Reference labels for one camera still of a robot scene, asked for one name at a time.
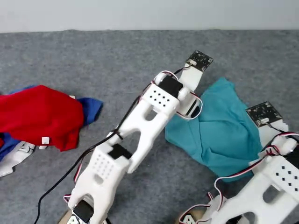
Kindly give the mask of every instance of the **circuit board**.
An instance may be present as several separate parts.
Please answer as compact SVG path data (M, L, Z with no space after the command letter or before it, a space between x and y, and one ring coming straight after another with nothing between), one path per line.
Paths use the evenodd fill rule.
M265 121L270 124L282 119L280 113L272 106L269 101L248 108L246 109L246 112L257 127L267 125L264 123Z
M212 62L213 58L205 55L199 50L194 51L194 53L186 61L187 64L192 65L194 68L202 72L204 72Z

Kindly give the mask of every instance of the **wall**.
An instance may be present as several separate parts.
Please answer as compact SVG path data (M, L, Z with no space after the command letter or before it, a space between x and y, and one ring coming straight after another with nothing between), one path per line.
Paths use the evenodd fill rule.
M297 0L0 0L0 32L293 29Z

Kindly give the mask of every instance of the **teal cloth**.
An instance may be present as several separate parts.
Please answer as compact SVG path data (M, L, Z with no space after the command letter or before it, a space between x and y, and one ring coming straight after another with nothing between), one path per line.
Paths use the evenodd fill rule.
M248 167L262 146L258 129L246 114L235 85L220 78L201 96L202 112L186 121L175 115L165 129L165 138L183 148L197 162L218 176L228 176Z

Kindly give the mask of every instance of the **floor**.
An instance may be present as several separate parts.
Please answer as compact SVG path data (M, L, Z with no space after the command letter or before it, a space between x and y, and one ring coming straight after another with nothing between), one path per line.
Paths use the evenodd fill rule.
M299 31L64 31L0 34L0 91L7 94L44 84L76 97L104 101L99 120L80 133L77 149L60 153L36 150L0 178L0 219L4 224L33 223L39 197L70 167L85 148L113 129L130 103L161 70L176 70L200 50L214 59L197 93L219 77L236 85L248 106L269 100L290 130L299 131ZM137 136L125 141L130 151ZM171 224L196 203L207 203L215 175L164 134L140 167L120 183L109 212L113 224ZM222 183L227 196L249 180ZM68 176L42 203L40 224L57 223L67 206L62 200L74 184ZM299 220L299 208L285 220Z

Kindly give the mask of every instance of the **red and white wire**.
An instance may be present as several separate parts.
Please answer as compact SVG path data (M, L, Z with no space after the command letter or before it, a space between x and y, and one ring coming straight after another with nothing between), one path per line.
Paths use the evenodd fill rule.
M194 92L190 92L192 95L194 95L199 101L200 101L200 109L199 109L199 112L198 112L198 114L195 116L195 117L193 117L193 118L189 118L189 117L186 117L186 116L184 116L183 114L181 114L180 112L177 112L177 114L180 116L180 117L182 117L182 118L184 118L184 119L186 119L186 120L193 120L193 119L195 119L195 118L197 118L200 114L201 114L201 111L202 111L202 106L203 106L203 102L202 102L202 100L194 93Z
M265 157L263 157L263 158L260 159L259 161L255 162L255 163L252 164L251 166L247 167L246 169L244 169L244 170L242 170L242 171L240 171L240 172L238 172L238 173L232 174L232 175L230 175L230 176L218 177L218 178L215 180L215 182L214 182L214 187L215 187L215 189L219 192L219 195L220 195L220 198L221 198L221 199L220 199L220 203L219 203L218 208L217 208L217 211L220 210L220 208L221 208L221 206L222 206L222 204L223 204L223 194L222 194L222 192L219 190L219 188L216 186L217 182L218 182L219 180L223 180L223 179L231 179L231 178L235 178L235 177L241 176L241 175L243 175L243 174L245 174L245 173L247 173L247 172L253 170L254 167L256 167L258 164L260 164L260 163L263 161L263 159L264 159Z
M175 77L176 78L176 80L178 81L178 77L173 73L173 72L171 72L171 71L168 71L168 70L164 70L164 71L161 71L161 72L159 72L159 74L158 75L160 75L161 73L166 73L166 74L169 74L169 75L171 75L171 76L173 76L173 77Z
M285 132L285 133L281 133L281 134L279 134L278 136L276 136L276 137L281 137L281 136L294 136L294 135L296 135L296 136L299 136L299 134L298 133L296 133L296 132Z
M208 192L208 193L207 193L207 196L210 198L211 201L214 200L214 197L213 197L213 195L211 194L211 192Z
M81 162L79 163L79 166L78 166L78 168L77 168L77 171L76 171L76 173L75 173L75 175L74 175L74 182L76 183L77 182L77 179L78 179L78 177L79 177L79 175L80 175L80 171L81 171L81 168L82 168L82 162L83 162L83 159L81 160Z
M66 203L68 203L70 197L71 197L71 195L64 195L64 196L63 196L63 199L64 199L64 201L65 201Z

